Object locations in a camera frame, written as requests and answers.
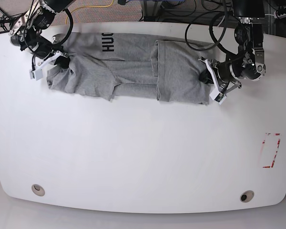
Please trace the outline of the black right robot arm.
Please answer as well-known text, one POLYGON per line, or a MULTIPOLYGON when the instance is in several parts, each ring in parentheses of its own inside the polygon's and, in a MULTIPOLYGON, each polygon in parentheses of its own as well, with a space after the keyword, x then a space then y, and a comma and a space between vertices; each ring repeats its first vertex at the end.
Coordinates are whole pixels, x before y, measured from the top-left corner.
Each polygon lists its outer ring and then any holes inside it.
POLYGON ((34 0, 30 9, 18 17, 10 29, 10 42, 19 46, 21 51, 32 54, 32 70, 37 70, 36 58, 42 61, 54 62, 67 68, 70 62, 68 55, 63 50, 63 44, 71 35, 73 29, 73 18, 68 7, 73 4, 72 0, 34 0), (69 29, 60 41, 51 42, 41 36, 43 30, 47 29, 54 21, 56 14, 65 12, 70 21, 69 29))

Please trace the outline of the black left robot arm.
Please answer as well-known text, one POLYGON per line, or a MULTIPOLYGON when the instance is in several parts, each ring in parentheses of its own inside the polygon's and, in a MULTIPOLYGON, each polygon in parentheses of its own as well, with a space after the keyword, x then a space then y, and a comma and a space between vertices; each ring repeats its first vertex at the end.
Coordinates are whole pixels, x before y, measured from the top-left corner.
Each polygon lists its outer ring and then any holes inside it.
POLYGON ((226 54, 225 61, 209 60, 201 57, 199 60, 206 65, 199 80, 205 84, 213 84, 210 92, 213 100, 222 100, 226 95, 241 88, 241 80, 257 81, 266 73, 265 51, 263 48, 263 28, 255 19, 265 17, 264 5, 261 0, 234 0, 232 11, 228 10, 226 1, 221 2, 223 11, 219 11, 209 23, 209 34, 213 44, 204 51, 219 48, 226 54), (228 20, 233 17, 238 24, 234 30, 234 38, 238 44, 236 54, 228 51, 221 44, 228 20))

